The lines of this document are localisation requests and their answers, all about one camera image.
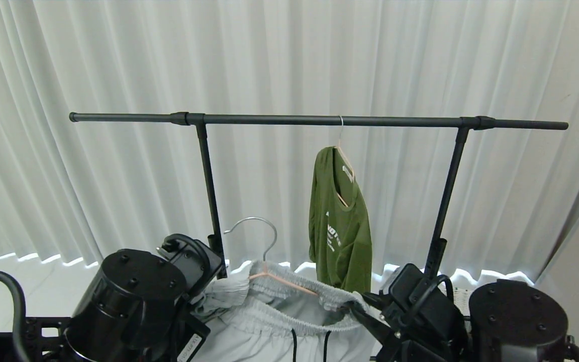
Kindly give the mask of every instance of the pleated curtain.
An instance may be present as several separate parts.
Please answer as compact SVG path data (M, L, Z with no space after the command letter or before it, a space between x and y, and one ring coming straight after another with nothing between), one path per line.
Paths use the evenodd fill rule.
M442 271L531 278L579 191L579 2L0 2L0 255L100 261L201 240L198 138L69 112L375 115L565 121L468 136ZM268 259L308 261L313 163L341 138L374 270L423 266L455 130L208 126L221 227L262 216ZM225 236L233 265L271 242Z

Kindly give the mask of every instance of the clothing rack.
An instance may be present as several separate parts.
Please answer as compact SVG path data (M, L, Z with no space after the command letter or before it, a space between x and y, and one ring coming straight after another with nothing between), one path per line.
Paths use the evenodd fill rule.
M209 144L207 143L207 124L266 124L266 125L304 125L304 126L342 126L340 116L294 116L294 115L207 115L204 113L177 112L169 115L156 114L113 114L113 113L71 113L69 118L72 122L160 122L173 123L180 126L195 126L200 143L200 156L203 161L205 183L207 184L207 196L209 197L209 210L213 233L207 237L209 247L218 254L225 266L225 253L223 252L223 239L218 218L218 205L216 202L216 190L214 188L214 175L212 174L211 159L209 158ZM428 257L426 259L424 273L432 279L437 276L441 259L446 249L446 239L441 238L441 230L446 219L450 195L452 194L459 162L464 151L464 144L470 130L482 131L491 128L520 128L533 130L566 130L569 124L566 122L542 122L542 121L514 121L493 119L491 117L457 117L457 118L421 118L421 117L344 117L345 126L384 126L384 127L446 127L457 128L455 149L450 160L448 176L444 192L441 196L441 204L437 213L437 221L432 232ZM218 278L226 278L227 270L219 273Z

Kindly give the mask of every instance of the shirt label tag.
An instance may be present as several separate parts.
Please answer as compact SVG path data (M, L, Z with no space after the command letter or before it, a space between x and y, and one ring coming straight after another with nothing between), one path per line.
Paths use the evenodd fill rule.
M200 346L200 342L202 342L202 337L200 335L194 334L189 339L189 342L186 343L186 346L182 348L182 352L177 355L177 362L187 362L191 358L191 356L196 352L198 346Z
M347 178L350 179L350 183L352 182L352 174L350 173L350 170L347 169L347 167L345 167L345 165L343 165L343 172L345 172L345 174L347 175Z

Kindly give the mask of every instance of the black drawstring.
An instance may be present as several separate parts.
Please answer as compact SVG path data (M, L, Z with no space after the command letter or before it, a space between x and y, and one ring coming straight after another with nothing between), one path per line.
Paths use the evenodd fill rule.
M323 362L328 362L328 339L330 333L332 333L331 330L328 330L326 333L326 345L323 347Z
M293 362L296 362L296 332L292 329L292 339L294 339L294 359L292 359Z

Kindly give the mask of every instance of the garment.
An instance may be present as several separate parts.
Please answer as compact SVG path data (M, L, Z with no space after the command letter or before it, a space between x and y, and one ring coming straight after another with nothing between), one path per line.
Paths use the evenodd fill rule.
M211 333L193 360L322 362L369 360L375 339L349 312L345 302L368 309L358 293L309 280L274 263L267 272L315 291L313 296L261 273L255 261L227 279L212 282L196 303L195 315Z
M359 185L350 182L335 147L317 154L310 200L310 259L320 282L346 291L370 291L372 240ZM338 193L345 200L342 204Z

